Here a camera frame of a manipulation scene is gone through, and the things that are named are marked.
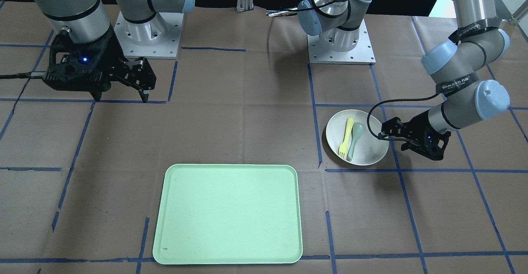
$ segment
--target green tray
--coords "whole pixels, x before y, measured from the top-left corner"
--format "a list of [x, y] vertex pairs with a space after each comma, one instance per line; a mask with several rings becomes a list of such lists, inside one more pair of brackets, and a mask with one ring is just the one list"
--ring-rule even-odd
[[153, 257], [164, 265], [294, 263], [302, 255], [289, 165], [172, 165]]

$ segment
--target white plate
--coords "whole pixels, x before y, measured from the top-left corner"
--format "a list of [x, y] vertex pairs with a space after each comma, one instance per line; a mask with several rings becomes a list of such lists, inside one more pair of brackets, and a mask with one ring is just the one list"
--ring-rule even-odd
[[[389, 141], [378, 140], [374, 137], [366, 126], [366, 117], [367, 113], [360, 110], [344, 110], [337, 112], [326, 125], [326, 141], [328, 145], [332, 148], [332, 151], [337, 155], [338, 158], [351, 163], [353, 165], [372, 165], [381, 161], [381, 159], [387, 154], [389, 149]], [[347, 161], [347, 158], [341, 158], [337, 152], [339, 145], [343, 143], [343, 138], [345, 137], [345, 126], [347, 125], [347, 119], [349, 117], [354, 118], [354, 123], [359, 122], [363, 124], [365, 130], [358, 140], [355, 150], [354, 157], [351, 161]], [[377, 120], [374, 116], [370, 116], [370, 127], [374, 133], [379, 133], [381, 131], [381, 122]], [[352, 139], [349, 139], [349, 147], [352, 142]]]

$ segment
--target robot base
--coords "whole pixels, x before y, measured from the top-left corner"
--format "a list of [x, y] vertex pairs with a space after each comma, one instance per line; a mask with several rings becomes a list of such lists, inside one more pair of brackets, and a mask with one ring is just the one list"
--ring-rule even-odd
[[330, 50], [319, 42], [318, 35], [308, 35], [308, 52], [312, 64], [373, 65], [376, 63], [365, 21], [361, 22], [360, 39], [353, 50], [348, 52]]
[[117, 39], [123, 48], [126, 58], [136, 58], [144, 56], [156, 59], [176, 59], [179, 51], [179, 41], [182, 35], [183, 14], [181, 13], [160, 13], [167, 23], [168, 33], [164, 34], [164, 41], [154, 45], [137, 45], [132, 41], [126, 32], [126, 20], [123, 14], [119, 13], [114, 30]]

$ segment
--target yellow fork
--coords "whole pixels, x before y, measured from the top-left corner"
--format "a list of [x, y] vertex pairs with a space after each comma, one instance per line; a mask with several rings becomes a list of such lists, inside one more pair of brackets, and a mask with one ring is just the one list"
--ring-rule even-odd
[[354, 118], [349, 117], [346, 120], [346, 127], [345, 127], [345, 137], [343, 138], [343, 143], [339, 146], [339, 156], [341, 158], [345, 158], [347, 155], [347, 152], [349, 152], [349, 138], [350, 133], [352, 132], [352, 126], [354, 125]]

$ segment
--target fork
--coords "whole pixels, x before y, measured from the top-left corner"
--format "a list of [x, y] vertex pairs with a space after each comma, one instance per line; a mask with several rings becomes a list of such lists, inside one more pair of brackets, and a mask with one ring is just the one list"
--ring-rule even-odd
[[341, 145], [339, 146], [339, 150], [338, 150], [339, 156], [341, 158], [345, 158], [349, 150], [349, 138], [350, 138], [350, 133], [352, 132], [353, 125], [354, 125], [354, 118], [349, 117], [346, 120], [345, 138], [343, 139], [343, 143], [341, 143]]

